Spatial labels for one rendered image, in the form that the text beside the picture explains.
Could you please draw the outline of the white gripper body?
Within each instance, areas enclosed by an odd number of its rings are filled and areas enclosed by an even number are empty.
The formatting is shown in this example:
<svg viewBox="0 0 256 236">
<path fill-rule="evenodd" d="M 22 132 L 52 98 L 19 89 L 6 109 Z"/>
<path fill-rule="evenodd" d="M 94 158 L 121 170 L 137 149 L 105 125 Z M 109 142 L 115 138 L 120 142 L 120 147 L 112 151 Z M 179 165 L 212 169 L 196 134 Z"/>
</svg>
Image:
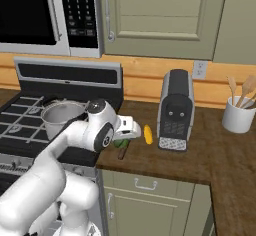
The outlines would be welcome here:
<svg viewBox="0 0 256 236">
<path fill-rule="evenodd" d="M 140 125 L 132 116 L 118 115 L 117 128 L 115 130 L 114 139 L 135 139 L 141 136 Z"/>
</svg>

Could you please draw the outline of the yellow corn cob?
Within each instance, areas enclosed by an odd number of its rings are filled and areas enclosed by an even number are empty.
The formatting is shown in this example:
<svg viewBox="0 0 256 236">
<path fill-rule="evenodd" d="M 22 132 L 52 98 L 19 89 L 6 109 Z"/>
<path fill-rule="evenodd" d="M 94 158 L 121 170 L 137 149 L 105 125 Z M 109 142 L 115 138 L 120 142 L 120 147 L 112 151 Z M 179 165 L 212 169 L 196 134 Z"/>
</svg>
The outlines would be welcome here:
<svg viewBox="0 0 256 236">
<path fill-rule="evenodd" d="M 144 126 L 144 138 L 148 145 L 153 143 L 152 130 L 149 125 Z"/>
</svg>

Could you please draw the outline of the silver metal pot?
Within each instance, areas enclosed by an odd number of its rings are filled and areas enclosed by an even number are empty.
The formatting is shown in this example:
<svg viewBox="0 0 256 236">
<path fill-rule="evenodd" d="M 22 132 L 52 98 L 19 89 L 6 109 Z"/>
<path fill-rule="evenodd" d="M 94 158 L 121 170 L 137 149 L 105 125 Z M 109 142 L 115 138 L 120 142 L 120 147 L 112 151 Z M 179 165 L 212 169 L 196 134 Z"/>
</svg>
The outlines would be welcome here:
<svg viewBox="0 0 256 236">
<path fill-rule="evenodd" d="M 43 104 L 41 119 L 49 140 L 52 140 L 71 119 L 84 120 L 87 117 L 87 103 L 71 100 L 52 100 Z"/>
</svg>

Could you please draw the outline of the white utensil pot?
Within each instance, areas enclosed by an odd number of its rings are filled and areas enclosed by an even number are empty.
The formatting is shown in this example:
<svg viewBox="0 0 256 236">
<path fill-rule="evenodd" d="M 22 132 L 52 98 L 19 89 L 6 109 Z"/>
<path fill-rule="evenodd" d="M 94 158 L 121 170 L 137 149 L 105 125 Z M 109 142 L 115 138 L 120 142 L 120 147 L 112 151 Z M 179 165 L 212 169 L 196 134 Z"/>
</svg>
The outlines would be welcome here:
<svg viewBox="0 0 256 236">
<path fill-rule="evenodd" d="M 250 101 L 244 108 L 236 107 L 239 96 L 229 97 L 224 111 L 222 126 L 233 133 L 247 133 L 256 115 L 256 108 L 249 109 Z"/>
</svg>

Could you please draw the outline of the black silver coffee machine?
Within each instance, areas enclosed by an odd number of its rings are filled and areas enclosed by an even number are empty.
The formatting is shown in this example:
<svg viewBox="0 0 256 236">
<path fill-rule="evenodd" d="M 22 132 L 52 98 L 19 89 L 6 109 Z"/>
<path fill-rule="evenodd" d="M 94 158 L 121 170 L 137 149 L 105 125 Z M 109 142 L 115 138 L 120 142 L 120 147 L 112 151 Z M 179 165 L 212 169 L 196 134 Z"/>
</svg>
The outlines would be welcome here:
<svg viewBox="0 0 256 236">
<path fill-rule="evenodd" d="M 183 69 L 170 70 L 164 76 L 158 108 L 158 148 L 186 152 L 194 114 L 194 88 L 190 73 Z"/>
</svg>

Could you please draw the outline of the green drawer front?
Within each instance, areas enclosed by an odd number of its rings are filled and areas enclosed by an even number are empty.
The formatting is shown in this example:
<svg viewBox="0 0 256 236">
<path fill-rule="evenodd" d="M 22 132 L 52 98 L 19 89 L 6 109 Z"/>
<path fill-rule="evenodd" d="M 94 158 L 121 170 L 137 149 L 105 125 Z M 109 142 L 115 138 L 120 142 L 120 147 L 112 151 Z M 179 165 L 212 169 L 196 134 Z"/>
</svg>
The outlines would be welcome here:
<svg viewBox="0 0 256 236">
<path fill-rule="evenodd" d="M 171 197 L 182 200 L 192 198 L 194 184 L 162 178 L 155 178 L 137 174 L 129 174 L 117 171 L 102 171 L 104 185 L 122 190 L 148 193 L 153 195 Z M 151 182 L 157 181 L 158 186 L 155 191 L 140 190 L 134 187 L 134 179 L 139 178 L 144 185 L 151 185 Z"/>
</svg>

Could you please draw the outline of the black silver stove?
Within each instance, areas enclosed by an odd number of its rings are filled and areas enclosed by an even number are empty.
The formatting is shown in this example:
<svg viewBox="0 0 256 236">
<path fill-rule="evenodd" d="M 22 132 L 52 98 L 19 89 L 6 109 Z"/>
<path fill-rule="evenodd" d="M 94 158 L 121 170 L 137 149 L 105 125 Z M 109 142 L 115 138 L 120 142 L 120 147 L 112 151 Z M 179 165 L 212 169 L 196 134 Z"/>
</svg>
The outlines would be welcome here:
<svg viewBox="0 0 256 236">
<path fill-rule="evenodd" d="M 0 107 L 0 196 L 51 142 L 41 119 L 44 103 L 71 100 L 89 105 L 103 99 L 117 113 L 123 101 L 123 75 L 118 63 L 29 57 L 17 57 L 14 62 L 21 90 Z M 99 198 L 88 215 L 101 234 L 108 236 L 101 175 L 96 167 L 99 153 L 69 147 L 58 161 L 65 170 L 98 185 Z M 53 236 L 61 225 L 60 218 L 54 220 L 42 236 Z"/>
</svg>

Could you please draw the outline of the green base cupboard door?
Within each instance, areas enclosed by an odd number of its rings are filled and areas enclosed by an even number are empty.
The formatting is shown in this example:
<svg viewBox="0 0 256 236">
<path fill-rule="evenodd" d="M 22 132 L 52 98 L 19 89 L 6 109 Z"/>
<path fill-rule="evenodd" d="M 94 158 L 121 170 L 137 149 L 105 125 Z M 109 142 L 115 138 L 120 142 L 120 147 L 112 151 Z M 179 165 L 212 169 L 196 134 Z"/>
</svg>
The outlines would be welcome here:
<svg viewBox="0 0 256 236">
<path fill-rule="evenodd" d="M 109 236 L 184 236 L 190 202 L 105 187 Z M 114 195 L 109 219 L 107 195 Z"/>
</svg>

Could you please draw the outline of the small wooden spoon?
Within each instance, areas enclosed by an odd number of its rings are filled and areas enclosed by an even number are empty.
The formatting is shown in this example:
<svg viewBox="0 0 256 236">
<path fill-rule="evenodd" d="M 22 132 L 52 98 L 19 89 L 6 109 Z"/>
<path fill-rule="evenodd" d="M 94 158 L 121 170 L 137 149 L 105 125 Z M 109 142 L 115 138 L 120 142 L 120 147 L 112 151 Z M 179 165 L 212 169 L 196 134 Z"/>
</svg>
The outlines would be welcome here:
<svg viewBox="0 0 256 236">
<path fill-rule="evenodd" d="M 232 105 L 234 105 L 234 97 L 235 97 L 235 91 L 237 88 L 236 80 L 233 76 L 227 76 L 229 87 L 232 93 Z"/>
</svg>

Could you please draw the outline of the large wooden spoon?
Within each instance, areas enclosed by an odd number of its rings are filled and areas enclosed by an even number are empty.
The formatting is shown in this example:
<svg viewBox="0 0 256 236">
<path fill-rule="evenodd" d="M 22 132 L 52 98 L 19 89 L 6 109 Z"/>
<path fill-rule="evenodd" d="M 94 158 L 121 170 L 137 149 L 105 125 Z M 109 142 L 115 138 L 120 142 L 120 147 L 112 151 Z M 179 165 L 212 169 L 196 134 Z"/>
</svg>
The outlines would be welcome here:
<svg viewBox="0 0 256 236">
<path fill-rule="evenodd" d="M 239 98 L 236 106 L 239 107 L 242 101 L 244 100 L 244 98 L 246 97 L 246 95 L 253 92 L 255 88 L 256 88 L 256 76 L 250 75 L 242 85 L 242 95 Z"/>
</svg>

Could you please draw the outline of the silver black microwave oven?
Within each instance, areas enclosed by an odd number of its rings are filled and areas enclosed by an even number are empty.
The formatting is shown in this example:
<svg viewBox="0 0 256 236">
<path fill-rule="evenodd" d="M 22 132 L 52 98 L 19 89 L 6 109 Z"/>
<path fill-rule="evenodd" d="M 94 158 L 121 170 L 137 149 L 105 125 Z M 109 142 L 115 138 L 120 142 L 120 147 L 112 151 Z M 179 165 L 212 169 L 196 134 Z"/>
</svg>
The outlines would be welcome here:
<svg viewBox="0 0 256 236">
<path fill-rule="evenodd" d="M 100 0 L 0 0 L 0 52 L 99 58 L 104 52 Z"/>
</svg>

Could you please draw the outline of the white wall socket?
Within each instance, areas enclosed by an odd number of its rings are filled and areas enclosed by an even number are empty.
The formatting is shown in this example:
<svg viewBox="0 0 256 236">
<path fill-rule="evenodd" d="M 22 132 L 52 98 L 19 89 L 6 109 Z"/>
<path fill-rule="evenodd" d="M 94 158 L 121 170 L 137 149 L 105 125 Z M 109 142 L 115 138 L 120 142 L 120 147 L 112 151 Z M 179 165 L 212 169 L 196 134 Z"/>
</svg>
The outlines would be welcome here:
<svg viewBox="0 0 256 236">
<path fill-rule="evenodd" d="M 203 60 L 195 60 L 192 70 L 193 79 L 204 79 L 206 77 L 206 71 L 208 62 Z"/>
</svg>

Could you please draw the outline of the green wall cupboard door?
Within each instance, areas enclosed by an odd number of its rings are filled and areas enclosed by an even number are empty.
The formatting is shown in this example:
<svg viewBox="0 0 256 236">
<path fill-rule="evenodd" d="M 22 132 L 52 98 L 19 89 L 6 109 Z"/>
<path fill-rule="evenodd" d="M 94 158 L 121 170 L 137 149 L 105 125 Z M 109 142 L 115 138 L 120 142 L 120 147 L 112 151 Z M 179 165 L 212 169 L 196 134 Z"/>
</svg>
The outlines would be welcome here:
<svg viewBox="0 0 256 236">
<path fill-rule="evenodd" d="M 210 60 L 213 57 L 224 0 L 109 0 L 112 55 Z"/>
</svg>

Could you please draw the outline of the plain green wall cupboard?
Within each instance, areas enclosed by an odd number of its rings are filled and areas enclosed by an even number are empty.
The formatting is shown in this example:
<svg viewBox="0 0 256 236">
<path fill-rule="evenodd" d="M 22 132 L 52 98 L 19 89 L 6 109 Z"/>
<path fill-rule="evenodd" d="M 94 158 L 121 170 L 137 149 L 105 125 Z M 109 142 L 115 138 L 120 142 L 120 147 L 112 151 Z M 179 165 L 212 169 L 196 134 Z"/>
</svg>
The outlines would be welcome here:
<svg viewBox="0 0 256 236">
<path fill-rule="evenodd" d="M 225 0 L 213 61 L 256 65 L 256 0 Z"/>
</svg>

